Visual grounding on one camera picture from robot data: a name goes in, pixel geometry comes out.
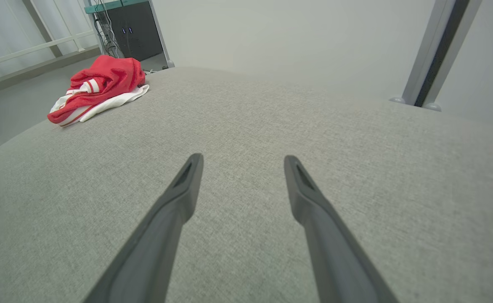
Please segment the grey post with black slot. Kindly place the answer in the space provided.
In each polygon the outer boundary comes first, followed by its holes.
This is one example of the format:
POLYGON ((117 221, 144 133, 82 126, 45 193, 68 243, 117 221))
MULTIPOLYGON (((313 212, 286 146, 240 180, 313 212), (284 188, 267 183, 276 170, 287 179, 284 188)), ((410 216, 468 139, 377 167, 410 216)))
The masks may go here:
POLYGON ((441 112, 437 96, 483 0, 435 0, 401 96, 390 101, 441 112))

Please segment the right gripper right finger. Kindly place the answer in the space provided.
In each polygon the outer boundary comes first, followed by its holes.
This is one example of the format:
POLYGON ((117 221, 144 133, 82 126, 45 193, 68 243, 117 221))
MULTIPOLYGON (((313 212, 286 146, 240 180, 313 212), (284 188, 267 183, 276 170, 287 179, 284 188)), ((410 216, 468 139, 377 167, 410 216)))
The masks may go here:
POLYGON ((304 228, 320 303, 399 303, 299 159, 284 159, 289 203, 304 228))

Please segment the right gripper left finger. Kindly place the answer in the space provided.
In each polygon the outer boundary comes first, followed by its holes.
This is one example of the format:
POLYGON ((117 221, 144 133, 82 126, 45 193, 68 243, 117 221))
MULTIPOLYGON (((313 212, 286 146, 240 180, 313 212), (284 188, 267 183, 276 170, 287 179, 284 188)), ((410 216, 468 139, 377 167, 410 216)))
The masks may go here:
POLYGON ((181 231, 195 212, 203 169, 203 155, 192 154, 83 303, 166 301, 181 231))

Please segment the grey fabric sofa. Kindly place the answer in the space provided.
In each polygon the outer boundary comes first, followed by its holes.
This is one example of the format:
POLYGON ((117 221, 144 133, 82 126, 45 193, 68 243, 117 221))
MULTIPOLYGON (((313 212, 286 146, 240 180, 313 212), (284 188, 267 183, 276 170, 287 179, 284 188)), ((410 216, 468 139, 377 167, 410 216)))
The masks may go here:
POLYGON ((207 69, 0 146, 0 303, 81 303, 194 153, 168 303, 317 303, 284 157, 306 167, 403 303, 493 303, 493 126, 207 69))

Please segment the white metal railing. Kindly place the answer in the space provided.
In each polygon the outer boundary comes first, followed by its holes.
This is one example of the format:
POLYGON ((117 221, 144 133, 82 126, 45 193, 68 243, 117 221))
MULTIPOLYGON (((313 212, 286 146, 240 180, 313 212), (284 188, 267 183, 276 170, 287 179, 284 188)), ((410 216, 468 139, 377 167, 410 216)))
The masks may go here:
POLYGON ((0 73, 97 44, 90 0, 0 0, 0 73))

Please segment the red white striped jersey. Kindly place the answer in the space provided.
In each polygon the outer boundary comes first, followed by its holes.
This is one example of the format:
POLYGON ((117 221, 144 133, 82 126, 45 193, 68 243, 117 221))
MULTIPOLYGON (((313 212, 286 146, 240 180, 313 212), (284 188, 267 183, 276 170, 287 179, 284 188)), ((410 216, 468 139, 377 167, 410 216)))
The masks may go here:
POLYGON ((141 63, 134 58, 101 55, 91 67, 70 79, 70 87, 58 98, 47 119, 67 127, 135 101, 150 89, 141 63))

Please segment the dark cabinet with teal top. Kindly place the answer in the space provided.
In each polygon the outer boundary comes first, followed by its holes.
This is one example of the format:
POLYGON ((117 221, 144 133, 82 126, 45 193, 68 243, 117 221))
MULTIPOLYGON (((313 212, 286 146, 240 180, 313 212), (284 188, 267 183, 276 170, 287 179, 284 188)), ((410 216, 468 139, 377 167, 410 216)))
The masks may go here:
POLYGON ((151 74, 173 63, 161 41, 150 0, 83 0, 101 54, 134 58, 151 74))

